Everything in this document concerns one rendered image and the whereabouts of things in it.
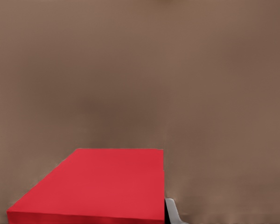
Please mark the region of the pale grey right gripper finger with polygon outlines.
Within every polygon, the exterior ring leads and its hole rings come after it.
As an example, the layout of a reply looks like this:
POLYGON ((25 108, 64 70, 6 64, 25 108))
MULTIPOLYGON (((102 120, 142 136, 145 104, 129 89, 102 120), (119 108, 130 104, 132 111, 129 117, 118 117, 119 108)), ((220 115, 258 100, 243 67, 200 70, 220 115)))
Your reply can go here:
POLYGON ((186 222, 182 221, 177 207, 175 205, 175 201, 172 198, 165 198, 165 224, 186 224, 186 222))

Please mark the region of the red wooden cube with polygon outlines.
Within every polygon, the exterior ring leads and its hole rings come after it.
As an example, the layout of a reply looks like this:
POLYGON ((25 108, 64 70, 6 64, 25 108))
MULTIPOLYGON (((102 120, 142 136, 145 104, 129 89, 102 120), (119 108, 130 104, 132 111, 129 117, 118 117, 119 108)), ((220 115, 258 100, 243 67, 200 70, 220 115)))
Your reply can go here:
POLYGON ((163 151, 77 149, 7 218, 9 224, 165 224, 163 151))

